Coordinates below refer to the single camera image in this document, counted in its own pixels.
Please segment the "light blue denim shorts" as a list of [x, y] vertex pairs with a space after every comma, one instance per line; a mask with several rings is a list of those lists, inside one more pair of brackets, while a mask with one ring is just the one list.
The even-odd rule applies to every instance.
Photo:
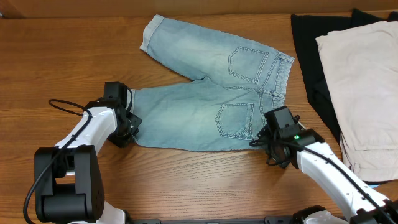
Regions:
[[188, 82], [132, 93], [140, 146], [245, 150], [284, 105], [294, 59], [243, 37], [156, 15], [141, 49]]

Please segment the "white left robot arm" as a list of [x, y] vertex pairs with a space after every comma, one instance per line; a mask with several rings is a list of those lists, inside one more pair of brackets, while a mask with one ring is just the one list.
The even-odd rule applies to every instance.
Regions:
[[105, 200], [97, 158], [105, 141], [120, 148], [133, 142], [141, 119], [131, 108], [131, 100], [112, 96], [91, 101], [67, 137], [36, 151], [25, 204], [35, 198], [42, 223], [132, 223], [127, 211]]

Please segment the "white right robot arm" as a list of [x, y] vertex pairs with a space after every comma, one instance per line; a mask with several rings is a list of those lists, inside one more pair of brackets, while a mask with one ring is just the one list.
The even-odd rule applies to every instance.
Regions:
[[324, 208], [313, 206], [294, 215], [297, 223], [397, 223], [397, 202], [356, 177], [314, 130], [264, 128], [250, 146], [263, 146], [270, 166], [292, 164], [308, 175], [344, 216], [336, 218]]

